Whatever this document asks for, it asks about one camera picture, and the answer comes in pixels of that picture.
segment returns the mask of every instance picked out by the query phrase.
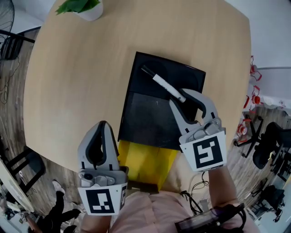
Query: person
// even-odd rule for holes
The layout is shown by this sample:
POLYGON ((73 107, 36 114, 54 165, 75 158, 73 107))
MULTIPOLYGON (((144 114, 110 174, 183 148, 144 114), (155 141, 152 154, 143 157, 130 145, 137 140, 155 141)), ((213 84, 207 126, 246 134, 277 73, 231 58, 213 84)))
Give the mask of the person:
MULTIPOLYGON (((63 213, 64 210, 64 194, 65 190, 62 186, 54 180, 53 182, 56 192, 56 203, 51 209, 50 213, 43 219, 42 223, 38 226, 29 216, 26 217, 27 223, 31 230, 35 233, 60 233, 60 227, 63 222, 69 221, 73 218, 77 218, 81 211, 79 209, 73 209, 63 213)), ((76 226, 72 225, 65 229, 64 232, 74 232, 76 226)))
MULTIPOLYGON (((209 192, 214 207, 223 207, 227 204, 239 205, 236 187, 227 167, 209 171, 209 192)), ((125 205, 114 223, 111 223, 111 216, 86 214, 81 224, 81 233, 106 233, 108 230, 110 233, 172 233, 177 232, 176 222, 191 216, 193 213, 189 203, 178 193, 160 192, 150 195, 136 192, 126 198, 125 205)), ((242 218, 237 214, 222 224, 222 227, 234 229, 241 225, 242 218)), ((248 214, 246 214, 243 232, 260 232, 248 214)))

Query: round table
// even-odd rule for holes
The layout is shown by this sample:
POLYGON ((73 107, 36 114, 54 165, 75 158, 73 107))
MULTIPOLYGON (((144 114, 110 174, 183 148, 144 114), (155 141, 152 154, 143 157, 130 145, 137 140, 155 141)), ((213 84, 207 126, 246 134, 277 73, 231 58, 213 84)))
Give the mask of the round table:
POLYGON ((24 93, 26 144, 78 171, 77 148, 98 121, 118 136, 135 53, 161 56, 206 72, 203 94, 226 127, 229 147, 250 72, 249 20, 223 0, 104 0, 86 21, 56 15, 57 0, 37 36, 24 93))

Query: yellow cloth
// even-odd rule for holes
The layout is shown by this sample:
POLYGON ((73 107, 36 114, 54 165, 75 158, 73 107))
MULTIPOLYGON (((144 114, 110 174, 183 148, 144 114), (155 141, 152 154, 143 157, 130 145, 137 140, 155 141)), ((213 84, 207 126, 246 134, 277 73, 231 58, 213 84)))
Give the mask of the yellow cloth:
POLYGON ((119 161, 132 181, 157 184, 160 190, 177 155, 176 150, 120 141, 119 161))

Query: white wall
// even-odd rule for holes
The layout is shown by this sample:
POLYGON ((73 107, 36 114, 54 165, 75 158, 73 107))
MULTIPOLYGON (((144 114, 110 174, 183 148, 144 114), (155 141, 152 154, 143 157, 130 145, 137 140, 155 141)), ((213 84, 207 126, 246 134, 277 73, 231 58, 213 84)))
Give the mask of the white wall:
POLYGON ((32 17, 44 22, 56 0, 13 0, 14 6, 22 8, 32 17))
POLYGON ((43 22, 39 19, 34 18, 24 10, 15 7, 15 16, 11 32, 20 33, 32 28, 40 27, 42 24, 43 22))
POLYGON ((28 223, 20 223, 20 215, 16 214, 11 220, 7 220, 5 217, 0 217, 0 227, 6 233, 27 233, 28 223))
POLYGON ((291 101, 291 68, 262 69, 259 72, 262 74, 260 81, 256 82, 252 79, 251 83, 260 88, 260 94, 270 98, 277 97, 283 101, 291 101))
POLYGON ((226 0, 250 19, 251 52, 260 67, 291 66, 289 0, 226 0))

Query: black chair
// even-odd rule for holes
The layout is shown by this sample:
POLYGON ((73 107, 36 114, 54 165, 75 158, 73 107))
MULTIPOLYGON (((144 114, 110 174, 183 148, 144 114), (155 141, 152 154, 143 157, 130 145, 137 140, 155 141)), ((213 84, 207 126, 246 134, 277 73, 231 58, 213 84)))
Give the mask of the black chair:
POLYGON ((260 198, 266 200, 276 211, 285 205, 283 201, 284 197, 284 190, 277 189, 274 185, 267 186, 260 195, 260 198))
POLYGON ((24 37, 24 33, 15 34, 5 30, 0 30, 0 36, 8 36, 1 47, 0 54, 2 60, 14 60, 17 58, 23 41, 28 41, 30 43, 35 42, 30 38, 24 37))
POLYGON ((251 139, 249 139, 246 142, 243 142, 241 144, 238 144, 237 141, 234 141, 233 142, 233 144, 236 147, 242 147, 242 146, 245 146, 247 144, 250 144, 251 145, 250 148, 249 148, 249 150, 248 150, 248 152, 247 152, 247 154, 244 154, 244 153, 241 154, 241 156, 243 156, 244 158, 247 158, 249 156, 250 152, 252 151, 252 149, 254 148, 254 146, 255 146, 255 144, 257 142, 261 142, 261 140, 259 139, 259 136, 260 136, 260 132, 261 132, 261 128, 262 128, 262 124, 263 124, 263 121, 264 120, 260 116, 258 116, 258 120, 260 120, 261 122, 260 122, 260 125, 259 125, 257 131, 255 131, 253 122, 250 121, 251 134, 252 134, 251 139))
POLYGON ((4 164, 8 163, 8 159, 5 155, 6 151, 8 151, 8 148, 5 148, 3 142, 2 142, 2 136, 0 136, 0 159, 3 161, 4 164))
POLYGON ((35 176, 30 181, 28 181, 26 185, 20 184, 20 187, 24 193, 27 193, 27 191, 34 185, 34 183, 43 174, 45 174, 45 165, 40 155, 35 151, 31 150, 30 148, 25 147, 22 153, 20 153, 18 156, 11 159, 8 163, 5 164, 5 166, 7 167, 7 169, 9 170, 9 172, 11 173, 15 180, 16 174, 27 165, 29 165, 30 168, 35 172, 35 176), (25 158, 25 161, 15 169, 12 169, 12 167, 23 158, 25 158))
POLYGON ((291 154, 286 152, 284 156, 279 157, 272 171, 286 182, 291 174, 291 154))
POLYGON ((252 196, 253 198, 254 198, 256 195, 258 195, 259 193, 261 193, 261 192, 264 190, 267 181, 268 181, 268 178, 264 178, 264 179, 262 179, 262 180, 259 182, 259 184, 258 184, 258 186, 255 188, 255 190, 253 190, 253 191, 251 192, 251 196, 252 196))
POLYGON ((251 205, 252 212, 259 218, 263 213, 269 211, 269 208, 267 208, 261 200, 251 205))
POLYGON ((263 169, 268 163, 270 154, 275 151, 272 156, 273 166, 278 159, 283 147, 291 147, 291 129, 282 129, 277 123, 268 124, 266 131, 261 135, 261 142, 255 146, 253 162, 259 168, 263 169))

